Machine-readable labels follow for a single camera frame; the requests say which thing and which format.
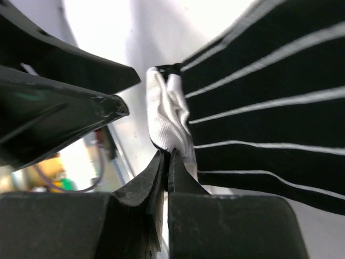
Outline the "black white striped sock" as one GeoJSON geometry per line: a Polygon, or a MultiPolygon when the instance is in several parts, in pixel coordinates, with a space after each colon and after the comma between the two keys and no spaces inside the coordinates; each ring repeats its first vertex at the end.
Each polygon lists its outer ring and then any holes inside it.
{"type": "Polygon", "coordinates": [[[256,1],[146,73],[149,135],[203,185],[344,214],[344,1],[256,1]]]}

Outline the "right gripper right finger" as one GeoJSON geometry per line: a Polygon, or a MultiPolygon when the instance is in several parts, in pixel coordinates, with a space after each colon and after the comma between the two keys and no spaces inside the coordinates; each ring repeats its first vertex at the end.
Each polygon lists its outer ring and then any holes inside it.
{"type": "Polygon", "coordinates": [[[168,174],[171,258],[307,258],[291,206],[282,198],[209,194],[173,151],[168,174]]]}

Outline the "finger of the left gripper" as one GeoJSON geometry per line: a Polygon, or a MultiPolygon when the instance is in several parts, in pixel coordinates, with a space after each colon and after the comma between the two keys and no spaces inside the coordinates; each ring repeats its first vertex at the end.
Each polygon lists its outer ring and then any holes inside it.
{"type": "Polygon", "coordinates": [[[119,96],[2,66],[1,165],[33,165],[128,114],[119,96]]]}
{"type": "Polygon", "coordinates": [[[137,72],[56,38],[10,1],[1,1],[1,65],[18,69],[30,65],[40,76],[116,94],[140,83],[137,72]]]}

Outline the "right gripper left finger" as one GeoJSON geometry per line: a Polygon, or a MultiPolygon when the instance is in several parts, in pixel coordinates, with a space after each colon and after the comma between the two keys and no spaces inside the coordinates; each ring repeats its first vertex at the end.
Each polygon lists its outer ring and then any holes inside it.
{"type": "Polygon", "coordinates": [[[1,195],[1,258],[156,258],[164,154],[118,190],[1,195]]]}

